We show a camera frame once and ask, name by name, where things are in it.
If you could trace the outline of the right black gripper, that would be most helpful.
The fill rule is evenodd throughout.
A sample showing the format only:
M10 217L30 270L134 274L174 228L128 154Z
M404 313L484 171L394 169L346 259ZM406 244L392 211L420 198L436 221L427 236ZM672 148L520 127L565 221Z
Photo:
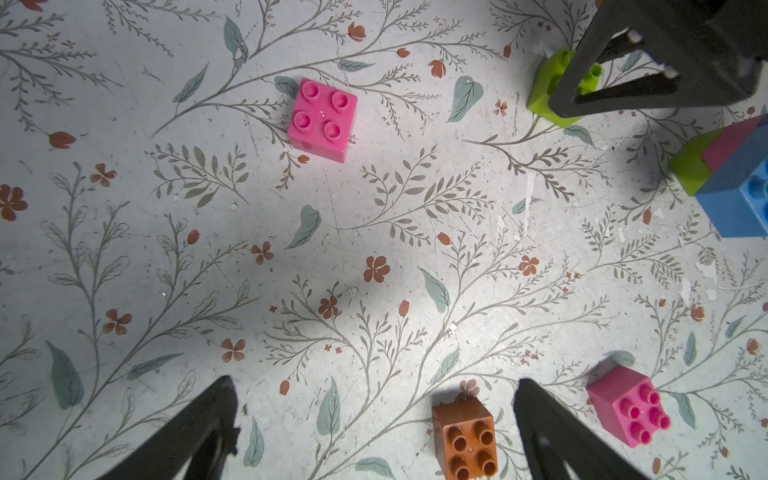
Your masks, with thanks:
M579 95L594 63L641 51L659 73ZM559 116L727 105L755 93L767 60L765 1L606 1L549 100Z

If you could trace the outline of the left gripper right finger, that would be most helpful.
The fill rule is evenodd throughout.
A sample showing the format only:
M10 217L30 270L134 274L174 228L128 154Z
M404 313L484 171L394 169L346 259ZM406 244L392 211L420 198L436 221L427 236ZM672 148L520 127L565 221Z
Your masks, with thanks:
M534 380L519 381L513 410L534 479L646 479Z

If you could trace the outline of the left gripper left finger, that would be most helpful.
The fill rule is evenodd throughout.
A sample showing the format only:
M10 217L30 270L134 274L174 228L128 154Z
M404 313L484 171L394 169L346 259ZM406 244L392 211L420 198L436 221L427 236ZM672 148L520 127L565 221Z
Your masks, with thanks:
M216 480L227 457L237 453L238 398L233 380L222 376L173 417L104 479Z

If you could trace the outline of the green lego brick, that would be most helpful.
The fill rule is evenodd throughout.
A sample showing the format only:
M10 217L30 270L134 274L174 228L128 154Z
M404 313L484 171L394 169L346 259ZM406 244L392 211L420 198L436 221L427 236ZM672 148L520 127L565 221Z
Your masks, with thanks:
M529 111L563 128L570 127L580 120L580 117L562 118L558 116L549 107L549 100L574 54L573 50L561 49L540 65L527 102ZM579 84L578 94L585 95L595 92L602 72L602 66L594 63Z
M670 160L669 168L688 196L693 197L712 177L703 154L722 132L717 129L691 138Z

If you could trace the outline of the pink lego brick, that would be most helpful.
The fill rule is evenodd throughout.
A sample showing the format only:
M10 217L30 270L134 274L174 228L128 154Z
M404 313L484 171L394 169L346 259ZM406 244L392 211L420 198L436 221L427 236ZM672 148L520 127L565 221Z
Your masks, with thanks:
M702 154L709 171L716 173L752 132L766 121L767 115L764 114L724 128Z
M292 145L344 163L357 105L356 95L304 78L287 132Z
M602 427L631 448L650 445L659 430L669 430L661 395L651 379L617 365L587 387Z

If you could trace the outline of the light blue long lego brick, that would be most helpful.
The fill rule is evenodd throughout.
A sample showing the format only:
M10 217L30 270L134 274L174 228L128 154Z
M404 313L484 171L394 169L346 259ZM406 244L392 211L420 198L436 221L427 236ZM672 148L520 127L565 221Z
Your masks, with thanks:
M695 195L723 238L767 237L767 126L757 127Z

